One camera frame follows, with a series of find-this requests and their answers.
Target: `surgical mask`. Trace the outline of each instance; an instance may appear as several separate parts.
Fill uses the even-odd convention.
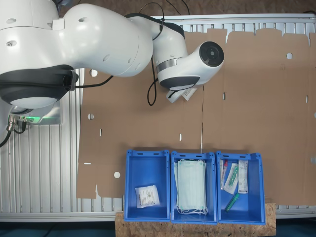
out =
[[[182,159],[175,163],[174,173],[178,191],[178,212],[206,215],[205,162]]]

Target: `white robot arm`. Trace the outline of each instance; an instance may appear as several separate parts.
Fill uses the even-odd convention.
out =
[[[132,77],[153,55],[160,85],[178,91],[167,95],[171,102],[218,72],[219,45],[205,42],[188,55],[183,29],[161,25],[144,14],[124,17],[90,4],[59,19],[52,0],[0,0],[0,134],[13,106],[46,107],[73,90],[74,69]]]

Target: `cardboard sheet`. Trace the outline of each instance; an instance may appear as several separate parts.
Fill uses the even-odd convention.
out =
[[[261,153],[265,195],[280,205],[316,204],[312,50],[306,35],[232,32],[222,74],[204,87],[203,151]]]
[[[186,34],[186,40],[188,53],[205,41],[192,34]],[[89,71],[85,70],[86,84],[100,83],[109,77],[102,73],[91,77]],[[200,152],[203,88],[188,102],[180,98],[172,104],[165,97],[168,91],[157,84],[156,103],[149,106],[147,91],[152,82],[149,64],[135,77],[114,77],[106,86],[84,90],[78,198],[96,198],[96,186],[101,197],[122,197],[128,149]],[[153,99],[154,88],[150,97]],[[89,120],[88,114],[93,114],[94,119]],[[118,179],[114,177],[115,172],[120,173]]]
[[[128,149],[200,152],[203,127],[203,152],[262,154],[265,195],[277,204],[316,205],[316,35],[310,47],[307,36],[276,29],[232,32],[227,44],[226,34],[186,33],[189,53],[207,40],[225,53],[221,71],[189,101],[171,104],[158,85],[150,107],[151,65],[135,77],[84,90],[77,198],[96,198],[96,186],[99,196],[120,198]],[[85,71],[86,84],[109,76]]]

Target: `green syringe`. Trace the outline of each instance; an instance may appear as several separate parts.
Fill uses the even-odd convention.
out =
[[[231,179],[229,180],[229,183],[228,183],[229,186],[233,186],[234,181],[235,181],[235,179],[237,177],[237,174],[238,174],[238,165],[236,165],[235,168],[234,168],[234,171],[232,173]]]
[[[234,203],[237,201],[238,198],[239,198],[239,193],[236,193],[236,195],[232,198],[232,200],[226,206],[225,211],[229,211],[232,208],[232,206],[234,205]]]

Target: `blue storage bin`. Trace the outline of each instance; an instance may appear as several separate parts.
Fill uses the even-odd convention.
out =
[[[229,212],[225,211],[227,204],[238,193],[238,185],[234,195],[221,190],[220,160],[228,160],[225,182],[231,170],[232,163],[239,160],[248,160],[248,193],[239,194]],[[263,186],[263,171],[261,155],[254,154],[225,154],[216,153],[217,161],[217,194],[218,194],[218,221],[226,224],[265,225],[265,195]]]
[[[177,202],[177,187],[174,177],[174,163],[181,159],[202,159],[206,163],[205,172],[205,191],[207,200],[207,215],[184,215],[178,213]],[[174,224],[204,224],[204,225],[217,225],[217,202],[216,202],[216,165],[215,154],[189,154],[177,153],[171,154],[171,222]]]
[[[127,151],[124,221],[170,221],[169,151]],[[135,188],[156,185],[160,205],[137,208]]]

